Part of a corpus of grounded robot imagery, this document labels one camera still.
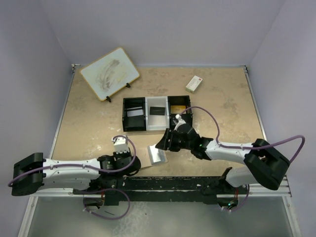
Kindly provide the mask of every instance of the tan floor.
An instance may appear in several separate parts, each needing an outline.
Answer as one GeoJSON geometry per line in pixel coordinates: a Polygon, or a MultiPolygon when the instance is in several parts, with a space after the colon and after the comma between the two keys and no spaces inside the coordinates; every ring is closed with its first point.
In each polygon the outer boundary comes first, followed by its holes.
{"type": "MultiPolygon", "coordinates": [[[[221,128],[220,141],[246,143],[263,138],[247,80],[242,68],[139,68],[141,77],[112,96],[112,102],[100,102],[79,72],[76,73],[58,134],[53,159],[80,160],[111,155],[111,138],[123,134],[124,97],[190,95],[191,105],[208,109],[221,128]],[[194,94],[186,84],[197,75],[203,78],[194,94]]],[[[193,110],[194,128],[201,136],[216,136],[216,127],[208,114],[193,110]]],[[[160,134],[129,136],[139,149],[157,143],[160,134]]],[[[138,176],[217,176],[227,167],[239,164],[206,161],[189,151],[166,152],[168,163],[142,169],[138,176]]]]}

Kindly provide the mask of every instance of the cable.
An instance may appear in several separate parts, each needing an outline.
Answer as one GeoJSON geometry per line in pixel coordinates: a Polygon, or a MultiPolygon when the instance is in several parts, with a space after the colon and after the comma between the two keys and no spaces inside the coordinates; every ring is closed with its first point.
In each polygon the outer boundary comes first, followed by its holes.
{"type": "Polygon", "coordinates": [[[23,174],[20,174],[18,176],[16,176],[14,179],[12,179],[9,183],[8,183],[8,186],[9,187],[12,187],[13,183],[29,174],[33,174],[33,173],[36,173],[38,171],[41,171],[41,170],[45,170],[45,169],[53,169],[53,168],[58,168],[58,167],[82,167],[82,168],[90,168],[90,169],[94,169],[94,170],[97,170],[97,171],[100,171],[100,172],[105,172],[105,173],[116,173],[116,172],[121,172],[127,168],[129,168],[135,161],[136,159],[136,147],[134,145],[134,143],[129,139],[127,138],[127,136],[123,136],[123,135],[117,135],[115,137],[113,137],[113,139],[116,139],[118,137],[122,137],[122,138],[125,138],[133,147],[133,150],[134,150],[134,155],[133,155],[133,159],[132,161],[125,167],[121,168],[121,169],[115,169],[115,170],[106,170],[106,169],[100,169],[100,168],[97,168],[97,167],[94,167],[92,165],[85,165],[85,164],[55,164],[53,166],[44,166],[44,167],[40,167],[40,168],[36,168],[36,169],[32,169],[30,171],[27,171],[23,174]]]}
{"type": "Polygon", "coordinates": [[[234,199],[233,199],[233,200],[238,199],[238,194],[239,194],[239,190],[238,190],[238,188],[236,188],[236,190],[235,190],[235,196],[234,196],[234,199]]]}
{"type": "MultiPolygon", "coordinates": [[[[102,201],[99,201],[98,199],[96,199],[96,198],[91,198],[91,197],[88,197],[88,198],[84,198],[83,199],[83,201],[84,200],[87,200],[87,199],[89,199],[89,200],[93,200],[93,201],[95,201],[97,204],[99,204],[99,205],[103,205],[103,203],[104,203],[104,200],[102,200],[102,201]]],[[[104,212],[106,212],[106,213],[108,213],[108,214],[110,214],[110,215],[113,215],[114,216],[114,214],[113,213],[110,213],[110,212],[108,212],[108,211],[104,211],[104,212]]]]}
{"type": "Polygon", "coordinates": [[[101,192],[101,200],[102,200],[102,202],[104,202],[104,197],[103,197],[103,195],[104,195],[104,192],[101,192]]]}
{"type": "Polygon", "coordinates": [[[127,210],[121,216],[118,216],[118,217],[106,217],[106,216],[99,215],[99,214],[89,210],[89,208],[84,204],[84,202],[82,202],[84,210],[89,212],[90,214],[92,214],[94,216],[100,217],[100,218],[105,219],[105,220],[110,220],[110,221],[119,220],[119,219],[123,218],[124,216],[126,216],[128,211],[129,211],[129,209],[130,209],[130,199],[129,199],[128,195],[123,190],[111,188],[111,189],[102,189],[102,190],[98,190],[98,191],[94,191],[94,192],[82,191],[82,193],[85,193],[85,194],[97,194],[97,193],[106,192],[106,191],[117,191],[117,192],[120,192],[121,194],[123,194],[126,197],[127,202],[128,202],[128,207],[127,207],[127,210]]]}
{"type": "Polygon", "coordinates": [[[248,197],[249,197],[249,193],[250,193],[250,186],[249,186],[249,184],[246,185],[246,188],[247,188],[247,193],[246,193],[245,198],[244,198],[243,201],[241,202],[241,204],[239,204],[238,206],[236,206],[236,207],[233,208],[233,209],[225,209],[225,208],[223,208],[223,207],[221,207],[221,206],[220,206],[220,208],[221,208],[222,210],[225,210],[225,211],[228,211],[228,212],[233,212],[233,211],[237,211],[237,210],[240,209],[242,206],[244,206],[244,204],[246,203],[246,201],[247,201],[247,199],[248,199],[248,197]]]}
{"type": "Polygon", "coordinates": [[[247,187],[247,194],[245,196],[245,198],[243,199],[243,201],[241,202],[241,204],[239,204],[237,207],[235,207],[234,209],[232,209],[231,211],[237,211],[238,209],[240,209],[242,206],[244,206],[244,204],[246,203],[248,197],[249,197],[249,193],[250,193],[250,186],[249,184],[246,185],[247,187]]]}
{"type": "Polygon", "coordinates": [[[295,158],[298,156],[299,152],[301,151],[301,149],[303,148],[304,144],[305,144],[305,137],[303,135],[296,135],[296,136],[293,136],[293,137],[290,137],[290,138],[287,138],[285,140],[282,140],[282,141],[279,141],[279,142],[276,142],[276,143],[272,143],[272,144],[269,144],[269,145],[266,145],[266,146],[262,146],[262,147],[240,147],[240,146],[226,146],[226,145],[223,145],[219,142],[218,138],[219,138],[219,135],[220,135],[220,129],[219,129],[219,125],[218,125],[218,122],[217,120],[215,119],[215,117],[206,109],[200,107],[200,106],[191,106],[191,107],[188,107],[186,108],[184,111],[181,112],[180,115],[182,115],[185,111],[189,110],[189,109],[192,109],[192,108],[197,108],[197,109],[201,109],[205,112],[208,113],[208,115],[210,115],[212,117],[212,119],[214,120],[215,122],[215,125],[216,125],[216,128],[217,128],[217,136],[215,138],[215,141],[216,143],[223,147],[223,148],[229,148],[229,149],[242,149],[242,150],[262,150],[262,149],[267,149],[267,148],[272,148],[272,147],[275,147],[275,146],[278,146],[278,145],[282,145],[284,143],[287,143],[287,142],[290,142],[290,141],[293,141],[295,139],[298,139],[298,138],[301,138],[302,139],[302,142],[299,146],[299,148],[297,149],[297,151],[295,152],[294,156],[290,159],[290,162],[292,163],[295,158]]]}

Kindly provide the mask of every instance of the white wall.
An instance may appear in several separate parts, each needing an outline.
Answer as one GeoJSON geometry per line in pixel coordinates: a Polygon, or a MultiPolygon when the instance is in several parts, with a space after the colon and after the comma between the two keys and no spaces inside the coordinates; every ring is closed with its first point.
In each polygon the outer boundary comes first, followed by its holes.
{"type": "MultiPolygon", "coordinates": [[[[316,1],[287,0],[250,67],[250,80],[269,141],[296,134],[306,144],[288,177],[306,237],[316,233],[316,1]]],[[[280,150],[289,158],[292,143],[280,150]]]]}
{"type": "Polygon", "coordinates": [[[118,46],[137,65],[249,64],[284,0],[41,0],[69,59],[118,46]]]}
{"type": "Polygon", "coordinates": [[[7,187],[13,165],[48,154],[71,78],[38,0],[0,1],[0,230],[17,236],[28,197],[7,187]]]}

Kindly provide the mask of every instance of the small card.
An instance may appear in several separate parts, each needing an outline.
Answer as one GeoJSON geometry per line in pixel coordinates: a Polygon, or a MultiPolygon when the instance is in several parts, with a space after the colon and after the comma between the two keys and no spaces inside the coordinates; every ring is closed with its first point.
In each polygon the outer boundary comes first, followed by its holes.
{"type": "Polygon", "coordinates": [[[186,109],[185,105],[171,105],[171,113],[179,114],[186,109]]]}
{"type": "Polygon", "coordinates": [[[149,114],[150,115],[164,115],[165,114],[165,107],[150,107],[149,114]]]}
{"type": "Polygon", "coordinates": [[[127,116],[128,117],[133,117],[133,116],[139,116],[143,115],[144,111],[142,107],[135,107],[135,108],[129,108],[127,110],[127,116]]]}

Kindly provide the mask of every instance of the small white box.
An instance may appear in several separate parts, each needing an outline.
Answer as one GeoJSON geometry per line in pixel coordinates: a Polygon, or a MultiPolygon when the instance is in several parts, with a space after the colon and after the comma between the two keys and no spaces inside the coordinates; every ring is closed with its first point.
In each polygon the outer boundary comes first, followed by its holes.
{"type": "Polygon", "coordinates": [[[186,86],[186,91],[190,93],[194,93],[198,85],[202,82],[202,78],[199,78],[198,76],[194,76],[189,84],[186,86]]]}
{"type": "Polygon", "coordinates": [[[127,140],[123,137],[118,137],[114,142],[114,149],[116,153],[125,153],[128,152],[127,140]]]}

